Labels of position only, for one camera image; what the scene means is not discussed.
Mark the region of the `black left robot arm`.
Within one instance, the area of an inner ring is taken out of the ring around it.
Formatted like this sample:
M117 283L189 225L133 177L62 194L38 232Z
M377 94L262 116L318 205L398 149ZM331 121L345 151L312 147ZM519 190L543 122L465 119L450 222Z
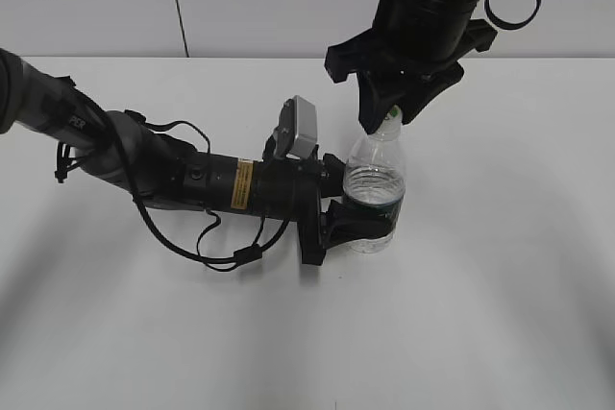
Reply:
M1 54L1 128L21 125L57 141L57 181L80 169L128 191L145 225L154 209L207 213L215 226L225 213L295 223L300 257L319 266L333 247L381 238L392 231L390 211L353 205L343 196L344 163L320 155L316 110L293 97L283 103L261 160L199 151L133 110L103 110L67 77L45 74L19 56Z

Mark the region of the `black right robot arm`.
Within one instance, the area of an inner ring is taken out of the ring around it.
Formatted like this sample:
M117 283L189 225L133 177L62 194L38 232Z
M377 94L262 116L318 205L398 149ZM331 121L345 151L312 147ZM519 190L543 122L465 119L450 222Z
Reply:
M464 75L459 61L486 51L496 30L472 16L479 0L379 0L369 29L329 47L325 68L336 84L356 75L358 120L374 133L399 107L410 123Z

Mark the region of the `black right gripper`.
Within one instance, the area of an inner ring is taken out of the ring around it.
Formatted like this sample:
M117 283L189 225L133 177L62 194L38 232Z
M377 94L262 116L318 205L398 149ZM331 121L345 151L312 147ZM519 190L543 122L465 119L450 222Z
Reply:
M357 74L358 121L367 134L397 106L410 124L464 75L457 62L490 49L492 22L473 16L479 0L379 0L371 27L328 48L325 68L335 83ZM402 74L378 74L407 72Z

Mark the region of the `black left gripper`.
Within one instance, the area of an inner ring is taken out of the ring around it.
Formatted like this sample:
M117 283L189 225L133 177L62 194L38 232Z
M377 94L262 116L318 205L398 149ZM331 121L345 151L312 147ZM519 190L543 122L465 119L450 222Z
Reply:
M273 218L283 223L264 244L252 243L237 252L246 264L262 258L295 222L301 262L320 266L326 250L342 244L381 247L393 237L397 225L397 202L368 204L349 196L331 200L321 211L325 198L343 194L346 164L333 154L321 159L253 161L225 159L225 210L230 213Z

